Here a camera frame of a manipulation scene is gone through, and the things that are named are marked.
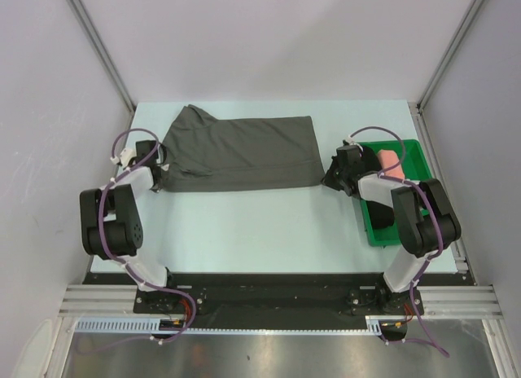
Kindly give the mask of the pink rolled t shirt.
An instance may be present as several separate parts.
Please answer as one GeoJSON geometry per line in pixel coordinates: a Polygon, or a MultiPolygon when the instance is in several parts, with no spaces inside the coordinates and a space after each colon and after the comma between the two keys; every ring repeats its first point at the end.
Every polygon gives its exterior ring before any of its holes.
{"type": "Polygon", "coordinates": [[[380,150],[377,153],[377,158],[383,169],[383,174],[386,177],[405,179],[405,173],[401,166],[399,156],[393,150],[380,150]]]}

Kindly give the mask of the black rolled t shirt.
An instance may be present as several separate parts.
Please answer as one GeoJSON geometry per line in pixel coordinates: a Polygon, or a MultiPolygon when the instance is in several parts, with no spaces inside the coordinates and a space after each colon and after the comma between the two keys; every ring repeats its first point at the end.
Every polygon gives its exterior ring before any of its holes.
{"type": "MultiPolygon", "coordinates": [[[[369,172],[379,172],[382,169],[378,157],[370,147],[362,147],[361,160],[369,172]]],[[[374,201],[366,201],[366,206],[374,230],[384,229],[394,224],[394,213],[390,207],[374,201]]]]}

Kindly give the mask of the aluminium frame rail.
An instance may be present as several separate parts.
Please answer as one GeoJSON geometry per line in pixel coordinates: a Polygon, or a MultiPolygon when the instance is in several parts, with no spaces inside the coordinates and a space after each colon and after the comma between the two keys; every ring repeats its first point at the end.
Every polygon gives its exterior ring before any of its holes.
{"type": "Polygon", "coordinates": [[[59,308],[61,317],[125,317],[132,315],[137,287],[69,285],[59,308]]]}

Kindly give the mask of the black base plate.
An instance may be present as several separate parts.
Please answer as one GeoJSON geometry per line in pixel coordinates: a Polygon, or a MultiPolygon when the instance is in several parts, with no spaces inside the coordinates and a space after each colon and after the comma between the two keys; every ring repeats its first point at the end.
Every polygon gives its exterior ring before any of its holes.
{"type": "Polygon", "coordinates": [[[380,274],[174,274],[171,293],[136,291],[135,314],[161,314],[168,328],[325,331],[359,329],[367,315],[403,317],[423,309],[424,293],[393,296],[380,274]]]}

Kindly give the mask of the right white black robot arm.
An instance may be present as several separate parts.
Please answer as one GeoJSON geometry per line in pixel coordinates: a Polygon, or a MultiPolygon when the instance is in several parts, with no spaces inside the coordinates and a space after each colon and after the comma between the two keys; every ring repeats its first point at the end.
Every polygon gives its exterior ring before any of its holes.
{"type": "Polygon", "coordinates": [[[396,313],[414,300],[414,288],[430,265],[462,228],[441,182],[395,178],[371,170],[366,153],[354,142],[336,149],[322,184],[347,196],[375,202],[394,215],[401,248],[375,286],[375,304],[385,314],[396,313]]]}

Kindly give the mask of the left aluminium corner post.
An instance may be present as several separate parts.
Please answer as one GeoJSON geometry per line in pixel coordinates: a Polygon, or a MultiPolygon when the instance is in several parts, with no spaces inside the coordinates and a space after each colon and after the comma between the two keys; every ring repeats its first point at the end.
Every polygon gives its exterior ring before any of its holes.
{"type": "Polygon", "coordinates": [[[120,97],[127,110],[134,114],[136,111],[136,103],[132,100],[129,90],[113,60],[101,34],[99,33],[86,5],[83,0],[66,0],[70,6],[72,13],[76,16],[82,31],[84,32],[94,53],[99,59],[105,73],[110,82],[113,84],[116,93],[120,97]]]}

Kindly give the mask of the aluminium corner post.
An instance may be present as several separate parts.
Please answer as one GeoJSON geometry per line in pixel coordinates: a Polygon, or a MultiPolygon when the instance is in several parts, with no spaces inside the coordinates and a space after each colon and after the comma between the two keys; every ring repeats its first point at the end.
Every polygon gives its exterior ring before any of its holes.
{"type": "Polygon", "coordinates": [[[136,111],[136,103],[132,100],[129,90],[113,60],[101,34],[99,33],[86,5],[83,0],[66,0],[70,6],[72,13],[76,16],[82,31],[84,32],[94,53],[99,59],[105,73],[110,82],[113,84],[116,93],[120,97],[127,110],[134,114],[136,111]]]}
{"type": "Polygon", "coordinates": [[[426,88],[424,89],[418,102],[416,103],[416,108],[420,112],[423,112],[425,107],[430,102],[432,96],[436,92],[437,87],[439,86],[445,73],[449,69],[450,64],[453,62],[457,53],[461,49],[462,43],[465,41],[467,34],[471,30],[471,27],[477,20],[486,1],[487,0],[471,0],[471,3],[466,9],[453,36],[451,37],[447,48],[441,56],[439,63],[436,65],[436,69],[431,75],[431,78],[429,79],[426,88]]]}

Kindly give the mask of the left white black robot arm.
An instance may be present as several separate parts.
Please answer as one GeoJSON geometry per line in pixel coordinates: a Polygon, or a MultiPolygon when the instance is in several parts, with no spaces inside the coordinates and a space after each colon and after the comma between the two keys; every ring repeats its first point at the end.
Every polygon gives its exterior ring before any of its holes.
{"type": "Polygon", "coordinates": [[[79,196],[81,242],[85,252],[116,263],[143,292],[153,292],[151,302],[160,311],[175,310],[180,293],[167,285],[169,270],[156,259],[143,257],[139,249],[144,229],[138,199],[160,190],[164,171],[164,146],[142,140],[112,157],[122,174],[103,187],[85,190],[79,196]]]}

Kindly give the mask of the grey t shirt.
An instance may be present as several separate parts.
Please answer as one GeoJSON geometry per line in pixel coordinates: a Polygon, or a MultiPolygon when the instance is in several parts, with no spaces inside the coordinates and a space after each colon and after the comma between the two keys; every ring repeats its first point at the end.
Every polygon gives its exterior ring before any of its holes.
{"type": "Polygon", "coordinates": [[[219,120],[189,104],[162,145],[170,192],[314,187],[325,174],[310,116],[219,120]]]}

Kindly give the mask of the right aluminium corner post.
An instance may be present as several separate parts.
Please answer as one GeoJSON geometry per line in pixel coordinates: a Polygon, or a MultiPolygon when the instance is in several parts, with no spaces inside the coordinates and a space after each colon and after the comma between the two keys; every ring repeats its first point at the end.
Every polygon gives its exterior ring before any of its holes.
{"type": "Polygon", "coordinates": [[[436,69],[431,75],[431,78],[429,79],[426,88],[424,89],[418,102],[416,103],[416,108],[420,112],[423,112],[425,107],[430,102],[432,96],[436,92],[437,87],[439,86],[445,73],[449,69],[450,64],[453,62],[457,53],[461,49],[462,43],[465,41],[467,34],[471,30],[471,27],[477,20],[486,1],[487,0],[471,0],[471,3],[466,9],[453,36],[451,37],[447,48],[441,56],[439,63],[436,65],[436,69]]]}

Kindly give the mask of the green plastic tray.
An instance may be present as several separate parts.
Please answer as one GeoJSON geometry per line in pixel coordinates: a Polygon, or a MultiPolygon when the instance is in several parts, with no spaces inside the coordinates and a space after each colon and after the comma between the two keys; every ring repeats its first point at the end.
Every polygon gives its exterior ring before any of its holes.
{"type": "MultiPolygon", "coordinates": [[[[362,142],[362,146],[370,147],[375,154],[378,151],[393,150],[398,156],[402,155],[401,145],[397,141],[362,142]]],[[[405,160],[401,164],[405,176],[415,182],[432,177],[431,171],[423,154],[422,147],[416,139],[405,139],[405,160]]],[[[396,222],[390,227],[374,230],[370,223],[366,202],[361,201],[361,212],[366,228],[367,239],[371,246],[389,246],[400,244],[396,222]]]]}

